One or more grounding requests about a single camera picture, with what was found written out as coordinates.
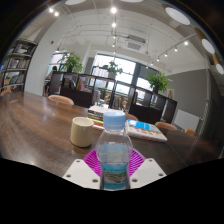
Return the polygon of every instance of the bottle label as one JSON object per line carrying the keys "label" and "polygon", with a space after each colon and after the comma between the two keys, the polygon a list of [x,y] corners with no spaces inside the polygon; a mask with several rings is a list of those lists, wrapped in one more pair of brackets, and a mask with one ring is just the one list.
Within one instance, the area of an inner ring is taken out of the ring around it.
{"label": "bottle label", "polygon": [[101,163],[104,177],[104,188],[111,190],[119,190],[126,188],[126,170],[127,163],[125,165],[107,165]]}

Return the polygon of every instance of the cup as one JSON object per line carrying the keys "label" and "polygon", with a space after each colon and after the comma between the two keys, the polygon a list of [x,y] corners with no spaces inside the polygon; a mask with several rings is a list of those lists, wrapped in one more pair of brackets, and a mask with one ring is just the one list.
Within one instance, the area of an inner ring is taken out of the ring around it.
{"label": "cup", "polygon": [[72,119],[70,140],[78,147],[87,147],[92,143],[93,121],[86,117]]}

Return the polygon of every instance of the ceiling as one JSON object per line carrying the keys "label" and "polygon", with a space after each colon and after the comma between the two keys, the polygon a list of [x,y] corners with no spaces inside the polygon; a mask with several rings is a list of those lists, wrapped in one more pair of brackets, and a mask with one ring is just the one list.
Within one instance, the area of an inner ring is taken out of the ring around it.
{"label": "ceiling", "polygon": [[[188,26],[173,20],[164,10],[163,3],[160,0],[144,0],[140,3],[127,3],[119,0],[86,0],[81,4],[69,6],[65,5],[65,0],[63,0],[52,8],[59,12],[59,16],[68,16],[71,23],[68,24],[57,46],[63,50],[70,45],[82,46],[91,43],[92,51],[113,54],[115,50],[118,56],[136,60],[145,65],[149,64],[149,67],[161,70],[166,75],[210,68],[212,73],[215,73],[214,77],[221,94],[224,95],[224,76],[218,74],[214,65],[208,60],[208,53],[205,52],[194,32],[197,24],[189,17],[191,25]],[[111,24],[115,19],[110,12],[112,5],[118,9],[116,48],[112,48],[114,29]],[[56,19],[57,17],[47,10],[29,24],[20,37],[36,40],[41,30],[53,24]],[[145,40],[141,52],[125,47],[130,35]],[[183,44],[185,39],[189,41],[188,46]]]}

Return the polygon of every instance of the green leaves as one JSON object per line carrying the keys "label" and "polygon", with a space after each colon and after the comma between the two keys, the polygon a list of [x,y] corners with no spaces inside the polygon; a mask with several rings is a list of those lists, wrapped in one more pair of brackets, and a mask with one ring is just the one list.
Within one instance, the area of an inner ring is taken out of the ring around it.
{"label": "green leaves", "polygon": [[72,70],[76,70],[77,72],[81,72],[83,69],[82,63],[80,63],[81,58],[71,50],[68,50],[62,59],[58,60],[58,62],[60,61],[65,61],[62,69],[68,69],[70,66]]}
{"label": "green leaves", "polygon": [[167,87],[170,87],[169,80],[165,76],[165,73],[158,72],[158,74],[148,74],[146,79],[150,83],[150,87],[157,87],[159,91],[165,91]]}
{"label": "green leaves", "polygon": [[118,64],[115,64],[114,61],[110,61],[109,62],[110,65],[104,65],[103,68],[106,68],[108,70],[108,72],[113,72],[113,73],[122,73],[123,69],[120,68],[118,69]]}

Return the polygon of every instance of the water bottle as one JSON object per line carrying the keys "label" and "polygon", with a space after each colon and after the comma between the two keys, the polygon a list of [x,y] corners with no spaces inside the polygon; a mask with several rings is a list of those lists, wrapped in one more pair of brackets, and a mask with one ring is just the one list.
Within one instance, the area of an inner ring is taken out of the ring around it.
{"label": "water bottle", "polygon": [[133,146],[126,134],[126,116],[122,111],[105,112],[105,130],[96,144],[97,158],[102,167],[104,190],[124,190],[127,186],[127,167]]}

